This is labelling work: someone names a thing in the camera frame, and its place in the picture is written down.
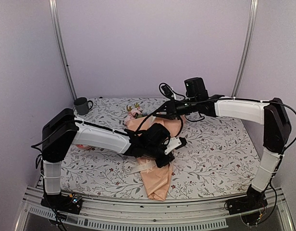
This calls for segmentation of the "pale pink white flower stem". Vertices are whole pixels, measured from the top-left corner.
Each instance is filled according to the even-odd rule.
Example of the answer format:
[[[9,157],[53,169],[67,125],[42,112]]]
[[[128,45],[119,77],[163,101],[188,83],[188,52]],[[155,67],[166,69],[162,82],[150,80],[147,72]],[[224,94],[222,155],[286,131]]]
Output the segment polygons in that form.
[[[127,125],[129,121],[143,117],[142,108],[139,103],[135,103],[133,106],[127,105],[127,117],[124,119],[124,124]]]

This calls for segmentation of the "beige wrapping paper sheet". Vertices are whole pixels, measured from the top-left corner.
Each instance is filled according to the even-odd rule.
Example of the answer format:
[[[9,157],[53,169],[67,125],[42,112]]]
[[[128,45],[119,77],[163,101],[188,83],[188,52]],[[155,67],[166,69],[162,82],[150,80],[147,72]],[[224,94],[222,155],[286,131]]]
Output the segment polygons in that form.
[[[164,125],[170,132],[173,138],[180,130],[181,121],[178,119],[168,120],[162,118],[150,117],[141,126],[142,129],[148,129],[155,123]],[[152,160],[146,157],[137,159],[137,165],[146,163],[147,160]],[[168,164],[164,167],[158,168],[154,166],[152,169],[139,172],[144,183],[147,197],[151,200],[164,201],[167,197],[167,192],[170,187],[171,177],[173,172],[173,165]]]

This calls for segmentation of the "blue fake flower stem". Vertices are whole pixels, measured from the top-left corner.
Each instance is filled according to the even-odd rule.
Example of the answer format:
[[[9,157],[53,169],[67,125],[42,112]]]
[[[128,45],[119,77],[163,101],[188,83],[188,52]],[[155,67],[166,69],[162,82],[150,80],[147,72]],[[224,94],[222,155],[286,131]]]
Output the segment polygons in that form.
[[[144,116],[148,116],[148,115],[150,114],[150,112],[147,111],[147,110],[143,110],[142,114],[143,114]]]

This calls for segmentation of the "white lace ribbon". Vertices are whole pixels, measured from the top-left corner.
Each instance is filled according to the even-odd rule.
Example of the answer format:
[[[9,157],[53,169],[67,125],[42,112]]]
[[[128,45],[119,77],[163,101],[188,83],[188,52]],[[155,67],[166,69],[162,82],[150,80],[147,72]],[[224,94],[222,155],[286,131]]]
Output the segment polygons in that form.
[[[125,172],[130,175],[141,171],[146,171],[149,169],[152,169],[154,166],[156,166],[155,160],[147,160],[146,163],[140,164],[134,167],[129,167],[125,170]]]

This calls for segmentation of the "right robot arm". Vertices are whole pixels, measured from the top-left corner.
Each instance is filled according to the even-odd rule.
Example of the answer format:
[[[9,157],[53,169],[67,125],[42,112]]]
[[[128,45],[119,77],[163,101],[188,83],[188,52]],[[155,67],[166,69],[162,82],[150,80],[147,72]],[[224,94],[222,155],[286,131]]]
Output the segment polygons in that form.
[[[159,84],[160,93],[167,101],[155,112],[167,119],[191,113],[209,117],[227,117],[242,120],[257,151],[261,151],[260,164],[250,185],[251,193],[243,198],[247,210],[261,203],[261,195],[276,175],[292,125],[287,110],[290,106],[280,98],[258,100],[229,97],[222,94],[209,95],[203,78],[193,77],[184,81],[185,95],[175,92],[169,84]]]

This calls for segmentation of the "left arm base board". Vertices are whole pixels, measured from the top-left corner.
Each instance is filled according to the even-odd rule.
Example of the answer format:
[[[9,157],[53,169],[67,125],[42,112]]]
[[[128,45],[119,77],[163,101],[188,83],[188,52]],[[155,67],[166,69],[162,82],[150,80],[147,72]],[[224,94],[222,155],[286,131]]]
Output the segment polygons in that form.
[[[79,215],[82,208],[82,196],[78,194],[70,195],[48,195],[44,193],[41,205],[62,212]]]

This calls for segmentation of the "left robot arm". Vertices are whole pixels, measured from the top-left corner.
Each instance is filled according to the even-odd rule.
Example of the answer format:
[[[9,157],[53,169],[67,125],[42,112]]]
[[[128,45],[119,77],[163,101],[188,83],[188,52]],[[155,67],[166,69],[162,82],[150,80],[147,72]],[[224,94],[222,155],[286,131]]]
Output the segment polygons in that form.
[[[42,130],[42,141],[31,147],[41,152],[44,190],[47,201],[61,209],[66,204],[61,195],[61,164],[71,145],[88,145],[132,157],[149,157],[163,167],[174,160],[173,150],[186,145],[186,139],[171,137],[168,129],[154,123],[146,130],[119,131],[85,121],[65,108]]]

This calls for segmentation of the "right arm base board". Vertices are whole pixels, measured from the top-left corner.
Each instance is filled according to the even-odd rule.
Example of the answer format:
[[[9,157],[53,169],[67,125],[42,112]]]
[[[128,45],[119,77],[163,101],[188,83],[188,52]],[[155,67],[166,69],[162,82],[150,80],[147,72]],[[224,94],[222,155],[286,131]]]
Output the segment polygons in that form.
[[[227,200],[224,204],[224,209],[230,215],[240,214],[240,218],[245,225],[256,226],[261,222],[267,205],[265,197],[253,203],[247,196],[243,196]]]

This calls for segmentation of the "red white patterned dish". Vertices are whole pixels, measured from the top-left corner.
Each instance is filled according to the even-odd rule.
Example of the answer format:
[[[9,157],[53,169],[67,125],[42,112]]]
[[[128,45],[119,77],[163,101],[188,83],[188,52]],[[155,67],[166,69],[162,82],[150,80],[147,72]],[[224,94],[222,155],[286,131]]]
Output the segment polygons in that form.
[[[76,147],[81,150],[88,150],[91,148],[91,146],[89,146],[89,145],[82,145],[82,144],[77,144]]]

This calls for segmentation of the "dark grey mug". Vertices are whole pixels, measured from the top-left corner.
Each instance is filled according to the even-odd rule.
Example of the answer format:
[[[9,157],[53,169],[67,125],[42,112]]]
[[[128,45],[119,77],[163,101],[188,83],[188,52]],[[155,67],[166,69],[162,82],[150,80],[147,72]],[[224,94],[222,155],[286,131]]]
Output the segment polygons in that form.
[[[74,100],[74,107],[78,115],[84,116],[92,109],[93,102],[88,100],[86,97],[80,97]]]

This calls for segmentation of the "right aluminium frame post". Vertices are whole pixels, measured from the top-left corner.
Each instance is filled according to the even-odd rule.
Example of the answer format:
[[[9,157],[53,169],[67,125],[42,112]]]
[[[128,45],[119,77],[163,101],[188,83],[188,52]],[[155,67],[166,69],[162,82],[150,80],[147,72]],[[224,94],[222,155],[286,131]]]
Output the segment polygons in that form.
[[[242,50],[242,56],[240,59],[238,70],[237,70],[237,75],[236,75],[235,82],[234,82],[234,87],[233,87],[233,90],[231,93],[232,97],[236,97],[238,95],[238,92],[239,92],[239,89],[240,89],[240,86],[242,83],[245,67],[247,64],[247,58],[248,58],[249,50],[251,47],[251,41],[252,41],[252,36],[253,36],[254,28],[255,28],[255,23],[256,23],[258,2],[259,2],[258,0],[251,0],[250,1],[250,9],[249,9],[247,29],[246,29],[246,37],[245,37],[244,46],[243,46],[243,50]]]

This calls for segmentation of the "aluminium frame post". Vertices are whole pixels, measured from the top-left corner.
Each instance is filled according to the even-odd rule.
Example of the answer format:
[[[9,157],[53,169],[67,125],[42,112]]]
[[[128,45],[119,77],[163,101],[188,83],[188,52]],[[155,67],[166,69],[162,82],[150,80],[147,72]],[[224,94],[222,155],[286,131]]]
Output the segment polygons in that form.
[[[77,94],[75,91],[74,83],[73,83],[70,68],[69,68],[69,63],[68,63],[66,52],[65,52],[65,47],[63,44],[63,38],[62,38],[62,32],[61,32],[61,26],[60,26],[60,21],[59,21],[59,14],[58,14],[56,0],[49,0],[49,9],[50,9],[50,15],[51,15],[51,19],[52,19],[54,34],[55,34],[55,38],[57,41],[58,50],[59,50],[59,54],[60,54],[67,86],[70,91],[72,100],[74,101],[77,98]]]
[[[233,90],[231,93],[232,97],[236,97],[238,95],[238,92],[239,92],[239,89],[240,89],[240,86],[242,83],[245,67],[247,64],[247,58],[248,58],[249,50],[251,47],[251,41],[252,41],[252,36],[253,36],[254,28],[255,28],[255,23],[256,23],[258,2],[259,2],[258,0],[251,0],[250,1],[250,9],[249,9],[247,29],[246,29],[246,37],[245,37],[244,46],[243,46],[243,50],[242,50],[242,56],[240,59],[238,70],[237,70],[237,75],[236,75],[235,82],[234,82],[234,87],[233,87]]]

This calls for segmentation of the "left aluminium frame post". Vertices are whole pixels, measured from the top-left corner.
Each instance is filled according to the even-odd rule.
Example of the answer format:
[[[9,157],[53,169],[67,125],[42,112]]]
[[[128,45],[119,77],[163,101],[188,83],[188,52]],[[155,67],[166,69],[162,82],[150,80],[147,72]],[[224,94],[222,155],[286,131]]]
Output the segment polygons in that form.
[[[62,38],[62,32],[61,32],[61,26],[60,26],[60,21],[59,21],[59,14],[58,14],[56,0],[49,0],[49,9],[50,9],[50,15],[51,15],[51,19],[52,19],[54,34],[55,34],[55,38],[57,41],[58,50],[59,50],[59,54],[60,54],[67,86],[70,91],[72,100],[74,101],[77,98],[77,94],[75,91],[74,83],[73,83],[70,68],[69,68],[69,63],[68,63],[66,52],[65,52],[65,47],[63,44],[63,38]]]

